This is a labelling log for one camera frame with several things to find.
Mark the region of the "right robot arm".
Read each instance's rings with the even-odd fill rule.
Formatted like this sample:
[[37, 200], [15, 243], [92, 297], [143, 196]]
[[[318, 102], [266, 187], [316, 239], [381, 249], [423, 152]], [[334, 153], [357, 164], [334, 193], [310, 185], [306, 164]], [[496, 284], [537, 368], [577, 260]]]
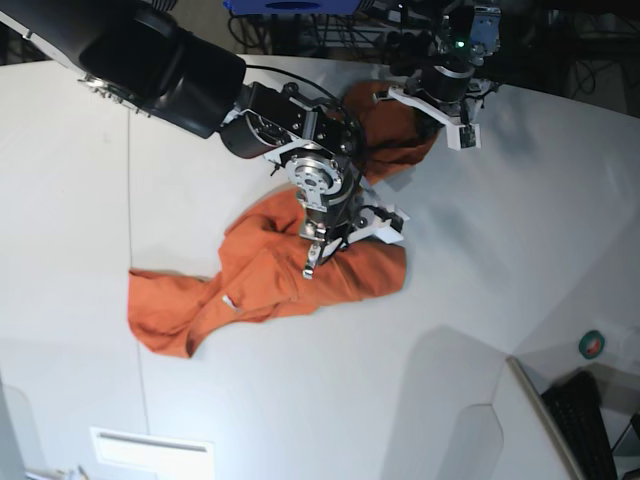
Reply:
[[305, 277], [356, 240], [359, 122], [337, 97], [247, 82], [238, 55], [180, 27], [147, 1], [5, 1], [3, 21], [40, 39], [94, 92], [287, 172], [304, 217]]

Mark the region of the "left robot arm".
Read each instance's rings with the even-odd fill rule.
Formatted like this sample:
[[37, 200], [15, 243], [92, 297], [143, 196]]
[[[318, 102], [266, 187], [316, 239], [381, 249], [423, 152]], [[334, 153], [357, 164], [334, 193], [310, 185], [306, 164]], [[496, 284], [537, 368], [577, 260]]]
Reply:
[[462, 100], [476, 70], [500, 46], [496, 1], [424, 1], [429, 54], [419, 62], [419, 88], [438, 103]]

